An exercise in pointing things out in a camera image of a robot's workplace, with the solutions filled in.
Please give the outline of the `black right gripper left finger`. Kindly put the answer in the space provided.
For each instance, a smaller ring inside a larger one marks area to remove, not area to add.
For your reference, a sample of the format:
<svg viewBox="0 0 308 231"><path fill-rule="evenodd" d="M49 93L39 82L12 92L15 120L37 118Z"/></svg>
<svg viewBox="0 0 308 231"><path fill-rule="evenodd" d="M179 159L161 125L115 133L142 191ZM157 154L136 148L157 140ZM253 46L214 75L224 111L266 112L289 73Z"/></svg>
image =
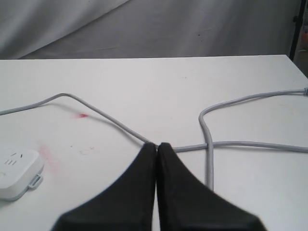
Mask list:
<svg viewBox="0 0 308 231"><path fill-rule="evenodd" d="M102 193L62 214L54 231L150 231L156 145L145 143L127 170Z"/></svg>

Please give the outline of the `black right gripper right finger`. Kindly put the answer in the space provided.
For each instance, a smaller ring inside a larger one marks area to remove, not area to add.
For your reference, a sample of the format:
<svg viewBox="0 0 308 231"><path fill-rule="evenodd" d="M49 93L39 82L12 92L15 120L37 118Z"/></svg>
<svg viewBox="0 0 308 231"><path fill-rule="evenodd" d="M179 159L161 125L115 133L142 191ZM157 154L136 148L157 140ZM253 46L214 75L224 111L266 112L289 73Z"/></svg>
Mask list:
<svg viewBox="0 0 308 231"><path fill-rule="evenodd" d="M163 231L264 231L261 220L202 184L169 143L157 151L157 199Z"/></svg>

